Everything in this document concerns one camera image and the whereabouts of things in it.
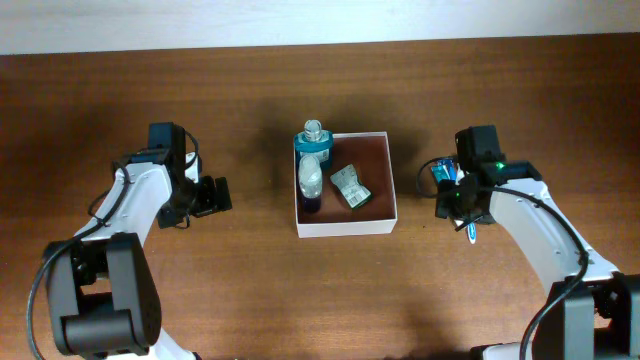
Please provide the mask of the green Dettol soap packet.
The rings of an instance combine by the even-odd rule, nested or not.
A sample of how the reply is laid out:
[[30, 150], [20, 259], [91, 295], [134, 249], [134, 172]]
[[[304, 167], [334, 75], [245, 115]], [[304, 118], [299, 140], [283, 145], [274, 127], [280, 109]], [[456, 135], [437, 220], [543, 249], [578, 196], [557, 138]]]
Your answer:
[[359, 180], [358, 173], [353, 164], [349, 164], [330, 176], [349, 207], [356, 209], [366, 204], [371, 198], [371, 191]]

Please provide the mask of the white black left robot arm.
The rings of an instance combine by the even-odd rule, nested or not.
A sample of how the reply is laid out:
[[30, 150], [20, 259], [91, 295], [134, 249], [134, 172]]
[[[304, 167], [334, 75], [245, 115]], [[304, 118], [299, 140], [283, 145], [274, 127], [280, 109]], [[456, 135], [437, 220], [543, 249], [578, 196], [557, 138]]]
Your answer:
[[147, 145], [113, 164], [113, 185], [89, 206], [89, 222], [50, 243], [29, 292], [44, 285], [53, 340], [84, 359], [196, 359], [162, 327], [160, 298], [144, 254], [153, 225], [186, 230], [193, 218], [232, 207], [225, 178], [202, 175], [196, 139], [153, 123]]

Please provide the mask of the green toothpaste tube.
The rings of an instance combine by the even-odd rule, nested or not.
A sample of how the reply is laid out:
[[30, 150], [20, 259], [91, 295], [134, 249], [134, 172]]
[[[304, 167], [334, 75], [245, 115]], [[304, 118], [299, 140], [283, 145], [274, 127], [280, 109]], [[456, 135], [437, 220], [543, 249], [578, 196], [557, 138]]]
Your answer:
[[431, 172], [437, 183], [451, 179], [449, 167], [447, 165], [435, 165], [431, 168]]

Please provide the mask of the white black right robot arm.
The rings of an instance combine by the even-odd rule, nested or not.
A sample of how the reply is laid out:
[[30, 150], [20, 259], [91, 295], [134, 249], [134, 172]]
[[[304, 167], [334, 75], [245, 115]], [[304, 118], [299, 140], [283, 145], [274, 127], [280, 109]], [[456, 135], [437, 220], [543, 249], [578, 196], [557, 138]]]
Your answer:
[[456, 180], [438, 185], [436, 214], [461, 228], [498, 224], [512, 237], [547, 293], [515, 343], [472, 349], [476, 359], [636, 359], [639, 277], [598, 254], [553, 201], [528, 161], [509, 162], [494, 126], [455, 136]]

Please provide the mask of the blue white toothbrush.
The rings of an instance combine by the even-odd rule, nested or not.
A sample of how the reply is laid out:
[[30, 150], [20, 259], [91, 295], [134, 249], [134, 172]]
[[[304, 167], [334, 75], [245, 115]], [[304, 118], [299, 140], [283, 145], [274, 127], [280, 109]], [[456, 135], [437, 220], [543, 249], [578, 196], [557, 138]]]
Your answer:
[[466, 227], [466, 234], [467, 234], [467, 238], [468, 238], [469, 242], [471, 244], [475, 244], [476, 240], [477, 240], [477, 230], [476, 230], [476, 226], [474, 224], [469, 224]]

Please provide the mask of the teal mouthwash bottle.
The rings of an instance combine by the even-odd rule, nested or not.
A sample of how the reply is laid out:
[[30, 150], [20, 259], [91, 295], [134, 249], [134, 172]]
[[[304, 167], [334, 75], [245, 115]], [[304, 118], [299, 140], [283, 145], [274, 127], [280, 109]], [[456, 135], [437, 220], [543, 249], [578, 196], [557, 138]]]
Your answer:
[[299, 166], [305, 155], [316, 157], [323, 171], [332, 164], [333, 133], [325, 130], [319, 120], [307, 120], [302, 132], [294, 136], [295, 165]]

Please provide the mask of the clear purple liquid bottle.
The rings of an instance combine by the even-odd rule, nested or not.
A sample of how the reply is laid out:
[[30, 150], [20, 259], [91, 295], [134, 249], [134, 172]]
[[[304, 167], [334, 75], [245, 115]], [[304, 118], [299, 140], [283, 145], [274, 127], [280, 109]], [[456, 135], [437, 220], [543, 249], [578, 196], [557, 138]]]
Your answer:
[[314, 155], [304, 155], [298, 166], [298, 187], [305, 213], [313, 214], [321, 207], [323, 175], [319, 160]]

